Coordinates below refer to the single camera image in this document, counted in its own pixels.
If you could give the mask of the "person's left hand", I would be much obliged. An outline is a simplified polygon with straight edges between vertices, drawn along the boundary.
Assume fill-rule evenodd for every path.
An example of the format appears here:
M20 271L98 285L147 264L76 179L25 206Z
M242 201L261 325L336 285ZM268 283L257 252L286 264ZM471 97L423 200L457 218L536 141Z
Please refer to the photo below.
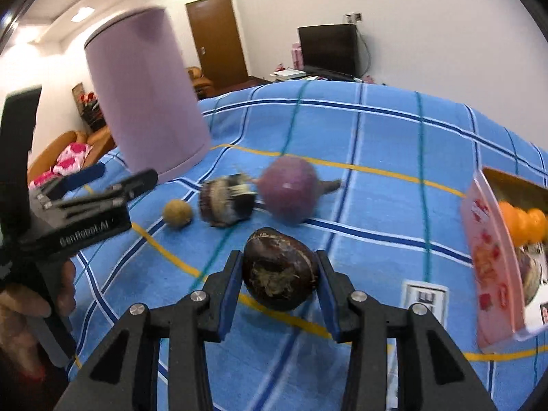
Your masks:
M60 271L60 291L57 310L69 316L75 309L75 266L66 261ZM1 353L8 362L25 376L43 376L43 363L39 359L37 339L30 331L28 317L48 317L51 307L34 291L24 286L11 286L1 292Z

